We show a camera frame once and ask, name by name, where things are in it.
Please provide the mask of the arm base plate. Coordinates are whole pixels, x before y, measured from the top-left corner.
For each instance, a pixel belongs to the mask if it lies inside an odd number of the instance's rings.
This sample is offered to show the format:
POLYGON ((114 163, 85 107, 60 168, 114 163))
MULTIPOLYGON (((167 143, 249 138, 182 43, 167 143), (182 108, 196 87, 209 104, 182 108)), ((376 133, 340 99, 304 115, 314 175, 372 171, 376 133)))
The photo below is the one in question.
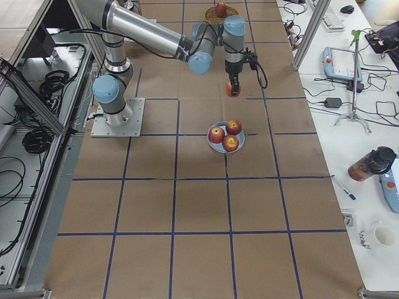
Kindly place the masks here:
POLYGON ((142 130, 145 98, 128 98, 124 110, 118 114, 108 114, 99 104, 92 125, 93 138, 139 138, 142 130))

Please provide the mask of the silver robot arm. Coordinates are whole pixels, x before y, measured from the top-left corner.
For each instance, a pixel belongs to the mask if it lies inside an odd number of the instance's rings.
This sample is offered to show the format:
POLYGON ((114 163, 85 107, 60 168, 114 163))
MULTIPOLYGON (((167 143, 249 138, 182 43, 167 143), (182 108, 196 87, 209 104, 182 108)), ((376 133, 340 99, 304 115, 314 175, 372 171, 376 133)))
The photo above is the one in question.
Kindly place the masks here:
POLYGON ((118 1, 77 1, 77 7, 99 27, 104 46, 110 50, 106 59, 110 72, 120 73, 121 67, 129 64, 123 49, 124 39, 162 58, 186 62, 197 75, 210 70, 215 48, 223 47, 228 74, 226 92, 230 97, 237 97, 241 91, 239 74, 244 64, 259 70, 257 55, 244 46, 245 20, 240 15, 225 17, 220 23, 197 24, 191 37, 187 37, 125 8, 118 1))

